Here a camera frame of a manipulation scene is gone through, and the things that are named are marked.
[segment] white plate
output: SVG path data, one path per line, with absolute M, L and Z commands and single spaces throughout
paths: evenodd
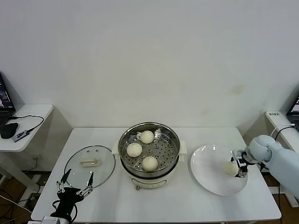
M 223 166 L 230 161 L 232 149 L 220 145 L 206 145 L 195 150 L 191 157 L 191 170 L 196 180 L 207 190 L 222 196 L 239 193 L 248 177 L 228 175 Z

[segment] white wall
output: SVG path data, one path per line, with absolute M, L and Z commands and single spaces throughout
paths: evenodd
M 299 92 L 298 9 L 297 0 L 1 0 L 0 70 L 20 101 L 53 104 L 72 127 L 151 120 L 246 134 Z

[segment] steamed bun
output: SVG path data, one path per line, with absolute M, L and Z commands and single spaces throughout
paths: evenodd
M 232 162 L 226 162 L 224 164 L 224 171 L 228 174 L 228 175 L 232 175 L 232 176 L 236 176 L 239 172 L 239 167 L 236 161 L 232 161 Z
M 131 143 L 127 147 L 127 154 L 130 157 L 140 156 L 141 152 L 142 152 L 142 146 L 139 145 L 138 143 Z
M 142 168 L 149 172 L 155 171 L 158 168 L 158 161 L 154 157 L 148 156 L 142 161 Z
M 155 136 L 151 131 L 144 131 L 140 136 L 140 140 L 144 144 L 150 144 L 154 140 Z

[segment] computer mouse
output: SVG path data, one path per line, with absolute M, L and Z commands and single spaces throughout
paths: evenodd
M 18 128 L 18 123 L 11 123 L 0 127 L 0 136 L 3 139 L 9 139 L 14 136 Z

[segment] power outlet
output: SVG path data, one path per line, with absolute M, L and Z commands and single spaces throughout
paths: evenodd
M 38 154 L 38 153 L 31 153 L 30 154 L 30 157 L 32 158 L 32 159 L 34 159 L 34 158 L 37 158 L 38 160 L 42 160 L 43 158 L 41 157 L 41 155 L 40 154 Z

